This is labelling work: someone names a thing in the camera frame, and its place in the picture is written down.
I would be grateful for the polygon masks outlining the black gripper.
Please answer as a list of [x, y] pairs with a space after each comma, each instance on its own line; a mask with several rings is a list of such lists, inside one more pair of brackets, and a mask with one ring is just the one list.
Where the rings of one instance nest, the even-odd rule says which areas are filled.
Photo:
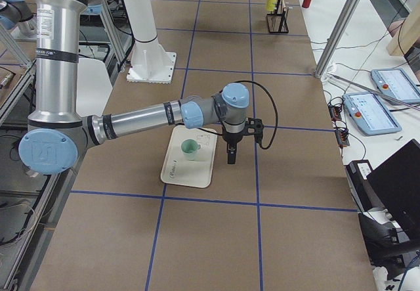
[[264, 125], [261, 119], [246, 117], [242, 123], [230, 124], [228, 122], [222, 123], [222, 138], [227, 143], [227, 164], [236, 163], [236, 146], [243, 139], [244, 136], [254, 136], [255, 142], [263, 145], [263, 130]]

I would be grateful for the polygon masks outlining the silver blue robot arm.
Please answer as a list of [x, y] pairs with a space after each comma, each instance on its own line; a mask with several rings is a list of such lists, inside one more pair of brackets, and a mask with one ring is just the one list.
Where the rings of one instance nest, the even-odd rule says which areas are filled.
[[78, 72], [79, 25], [83, 11], [99, 0], [34, 0], [37, 5], [36, 102], [18, 154], [38, 173], [55, 175], [72, 168], [89, 148], [107, 140], [182, 124], [188, 129], [219, 123], [234, 164], [238, 143], [252, 136], [262, 143], [263, 123], [247, 116], [246, 81], [226, 85], [207, 99], [190, 97], [122, 114], [105, 114], [110, 87], [86, 85]]

